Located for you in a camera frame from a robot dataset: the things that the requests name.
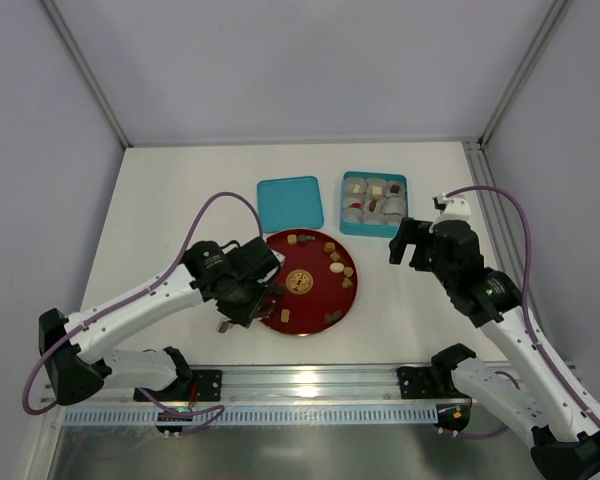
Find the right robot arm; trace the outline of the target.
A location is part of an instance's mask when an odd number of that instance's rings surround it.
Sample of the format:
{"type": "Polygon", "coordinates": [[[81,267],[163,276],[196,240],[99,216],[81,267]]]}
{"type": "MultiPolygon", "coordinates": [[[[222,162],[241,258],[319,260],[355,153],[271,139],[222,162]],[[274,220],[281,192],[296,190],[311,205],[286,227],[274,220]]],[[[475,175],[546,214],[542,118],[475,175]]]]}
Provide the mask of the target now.
{"type": "Polygon", "coordinates": [[[482,404],[530,451],[546,479],[589,479],[600,473],[600,403],[560,358],[503,272],[485,266],[479,239],[462,220],[402,220],[389,261],[409,262],[440,282],[454,308],[506,357],[524,388],[490,372],[462,344],[432,359],[444,384],[482,404]]]}

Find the metal serving tongs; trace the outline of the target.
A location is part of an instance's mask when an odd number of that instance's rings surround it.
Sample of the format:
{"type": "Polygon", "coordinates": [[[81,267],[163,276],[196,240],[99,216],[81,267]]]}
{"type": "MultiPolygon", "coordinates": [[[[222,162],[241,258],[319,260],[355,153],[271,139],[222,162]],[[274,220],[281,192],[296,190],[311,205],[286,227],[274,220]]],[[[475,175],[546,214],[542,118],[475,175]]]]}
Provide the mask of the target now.
{"type": "Polygon", "coordinates": [[[218,300],[216,307],[222,316],[218,332],[226,333],[233,327],[249,329],[254,321],[268,318],[275,310],[276,299],[262,291],[244,301],[218,300]]]}

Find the teal tin box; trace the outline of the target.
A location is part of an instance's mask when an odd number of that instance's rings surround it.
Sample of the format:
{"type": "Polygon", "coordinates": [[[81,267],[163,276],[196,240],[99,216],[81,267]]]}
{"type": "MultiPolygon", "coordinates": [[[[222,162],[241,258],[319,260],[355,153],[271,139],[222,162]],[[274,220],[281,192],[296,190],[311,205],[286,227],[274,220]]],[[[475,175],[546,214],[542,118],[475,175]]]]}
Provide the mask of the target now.
{"type": "Polygon", "coordinates": [[[344,235],[393,238],[409,213],[404,175],[347,171],[342,176],[339,230],[344,235]]]}

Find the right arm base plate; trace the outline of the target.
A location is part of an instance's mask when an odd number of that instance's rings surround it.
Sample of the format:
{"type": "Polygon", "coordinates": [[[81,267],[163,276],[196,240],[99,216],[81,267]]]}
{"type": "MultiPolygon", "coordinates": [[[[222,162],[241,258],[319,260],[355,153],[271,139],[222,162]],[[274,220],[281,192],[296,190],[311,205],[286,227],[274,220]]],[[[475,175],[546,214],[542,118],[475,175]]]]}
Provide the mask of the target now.
{"type": "Polygon", "coordinates": [[[396,375],[403,400],[436,399],[441,396],[429,366],[401,366],[396,370],[396,375]]]}

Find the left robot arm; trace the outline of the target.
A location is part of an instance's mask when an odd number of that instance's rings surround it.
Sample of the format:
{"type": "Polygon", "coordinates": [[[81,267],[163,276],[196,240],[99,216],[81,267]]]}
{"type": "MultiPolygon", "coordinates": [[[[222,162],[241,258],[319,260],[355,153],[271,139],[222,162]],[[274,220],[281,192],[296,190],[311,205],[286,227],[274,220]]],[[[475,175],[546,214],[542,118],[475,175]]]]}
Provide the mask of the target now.
{"type": "Polygon", "coordinates": [[[285,262],[256,237],[244,245],[200,241],[153,280],[89,311],[39,318],[39,348],[61,406],[81,403],[103,389],[133,389],[137,401],[187,399],[195,375],[175,347],[124,351],[120,344],[166,317],[211,302],[226,320],[247,328],[285,262]]]}

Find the teal tin lid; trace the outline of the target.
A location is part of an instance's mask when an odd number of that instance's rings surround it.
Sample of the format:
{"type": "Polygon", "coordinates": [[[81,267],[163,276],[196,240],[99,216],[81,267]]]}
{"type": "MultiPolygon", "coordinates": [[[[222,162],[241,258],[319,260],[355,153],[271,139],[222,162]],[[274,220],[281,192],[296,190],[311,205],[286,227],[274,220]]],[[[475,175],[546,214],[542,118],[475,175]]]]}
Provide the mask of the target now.
{"type": "Polygon", "coordinates": [[[256,194],[259,217],[267,234],[324,226],[321,193],[315,176],[263,180],[257,184],[256,194]]]}

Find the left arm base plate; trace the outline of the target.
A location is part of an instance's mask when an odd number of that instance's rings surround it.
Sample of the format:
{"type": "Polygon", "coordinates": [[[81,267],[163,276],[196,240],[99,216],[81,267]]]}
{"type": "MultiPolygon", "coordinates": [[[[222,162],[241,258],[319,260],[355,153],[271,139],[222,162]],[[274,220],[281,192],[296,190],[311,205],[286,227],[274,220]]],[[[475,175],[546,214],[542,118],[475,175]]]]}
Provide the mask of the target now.
{"type": "Polygon", "coordinates": [[[159,402],[219,402],[223,372],[217,369],[189,369],[162,390],[147,389],[159,402]]]}

